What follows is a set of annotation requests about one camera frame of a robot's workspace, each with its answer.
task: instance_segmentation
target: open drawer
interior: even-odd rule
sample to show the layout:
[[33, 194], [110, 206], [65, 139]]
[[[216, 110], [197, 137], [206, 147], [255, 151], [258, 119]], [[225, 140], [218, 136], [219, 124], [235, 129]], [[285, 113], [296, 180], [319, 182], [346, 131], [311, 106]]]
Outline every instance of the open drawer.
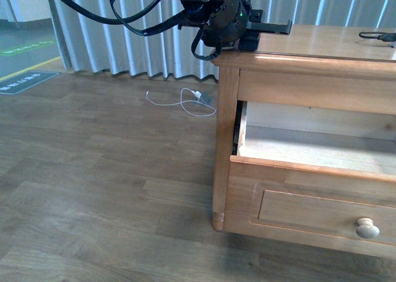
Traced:
[[238, 121], [225, 230], [394, 258], [396, 116], [244, 102]]

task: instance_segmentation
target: black cable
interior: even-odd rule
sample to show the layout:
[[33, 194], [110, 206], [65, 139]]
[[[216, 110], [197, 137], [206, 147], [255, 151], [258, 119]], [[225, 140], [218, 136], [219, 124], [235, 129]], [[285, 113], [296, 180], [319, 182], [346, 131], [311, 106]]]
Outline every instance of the black cable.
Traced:
[[198, 47], [198, 43], [199, 43], [200, 39], [202, 38], [202, 35], [204, 34], [204, 31], [205, 31], [204, 28], [199, 29], [194, 41], [191, 44], [191, 52], [197, 59], [200, 59], [201, 61], [211, 61], [211, 60], [217, 58], [220, 55], [220, 53], [222, 52], [222, 41], [219, 40], [217, 42], [216, 50], [211, 55], [208, 55], [208, 56], [198, 55], [196, 53], [196, 50]]
[[116, 0], [110, 0], [110, 6], [111, 9], [113, 10], [114, 15], [118, 18], [118, 20], [128, 29], [130, 30], [132, 33], [135, 33], [136, 35], [139, 36], [153, 36], [153, 35], [157, 35], [159, 33], [162, 33], [166, 30], [169, 30], [170, 28], [179, 25], [181, 23], [184, 23], [187, 18], [189, 17], [190, 14], [193, 14], [194, 12], [187, 11], [187, 10], [183, 10], [180, 13], [172, 16], [171, 18], [169, 18], [168, 20], [154, 26], [154, 27], [149, 27], [146, 28], [145, 30], [138, 30], [132, 26], [130, 26], [127, 21], [125, 21], [123, 18], [121, 18], [119, 16], [119, 14], [117, 13], [116, 9], [114, 8], [114, 3]]
[[[110, 19], [110, 18], [98, 16], [98, 15], [96, 15], [94, 13], [91, 13], [88, 10], [84, 9], [83, 7], [81, 7], [80, 5], [76, 4], [72, 0], [60, 0], [60, 1], [62, 1], [63, 3], [68, 5], [70, 8], [72, 8], [73, 10], [77, 11], [78, 13], [80, 13], [81, 15], [84, 15], [87, 18], [92, 19], [92, 20], [94, 20], [96, 22], [100, 22], [101, 24], [110, 24], [110, 25], [121, 25], [121, 24], [123, 24], [118, 19]], [[160, 2], [160, 0], [152, 1], [151, 4], [148, 5], [144, 10], [142, 10], [141, 12], [139, 12], [136, 15], [133, 15], [133, 16], [130, 16], [128, 18], [123, 19], [123, 21], [125, 21], [127, 23], [131, 23], [133, 21], [136, 21], [137, 19], [142, 18], [144, 15], [149, 13], [159, 2]]]
[[384, 42], [395, 42], [396, 33], [384, 33], [384, 32], [360, 32], [359, 37], [363, 39], [377, 39]]

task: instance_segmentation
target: wooden cabinet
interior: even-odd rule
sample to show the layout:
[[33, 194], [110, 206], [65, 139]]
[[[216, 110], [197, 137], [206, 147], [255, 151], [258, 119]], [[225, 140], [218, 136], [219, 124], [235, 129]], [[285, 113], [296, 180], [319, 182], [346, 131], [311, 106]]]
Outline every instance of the wooden cabinet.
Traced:
[[215, 229], [396, 256], [396, 52], [359, 31], [295, 25], [215, 61]]

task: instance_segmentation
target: white curtain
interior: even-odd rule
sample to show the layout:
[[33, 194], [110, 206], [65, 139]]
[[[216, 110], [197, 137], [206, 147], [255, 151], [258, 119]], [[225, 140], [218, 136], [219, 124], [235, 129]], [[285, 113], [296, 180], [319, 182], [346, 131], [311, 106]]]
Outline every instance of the white curtain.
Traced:
[[[49, 0], [59, 49], [66, 67], [75, 71], [102, 71], [112, 74], [129, 71], [131, 75], [162, 73], [176, 78], [195, 75], [202, 79], [218, 76], [210, 62], [197, 60], [191, 43], [197, 29], [176, 27], [160, 35], [144, 38], [123, 26], [91, 21], [58, 0]], [[74, 0], [98, 15], [114, 18], [109, 0]], [[145, 8], [151, 0], [119, 0], [121, 16], [128, 17]], [[267, 22], [326, 24], [364, 27], [396, 27], [396, 0], [252, 0], [255, 9], [266, 12]], [[149, 15], [133, 23], [143, 29], [158, 24], [183, 9], [179, 1], [162, 1]], [[201, 44], [198, 53], [211, 48]]]

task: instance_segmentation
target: drawer knob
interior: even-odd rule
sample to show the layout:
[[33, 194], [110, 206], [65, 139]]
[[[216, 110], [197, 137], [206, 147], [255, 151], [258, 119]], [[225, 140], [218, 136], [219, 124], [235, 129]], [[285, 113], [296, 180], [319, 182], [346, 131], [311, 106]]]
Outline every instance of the drawer knob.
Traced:
[[370, 218], [360, 218], [356, 224], [358, 226], [356, 233], [363, 239], [372, 239], [379, 235], [379, 228]]

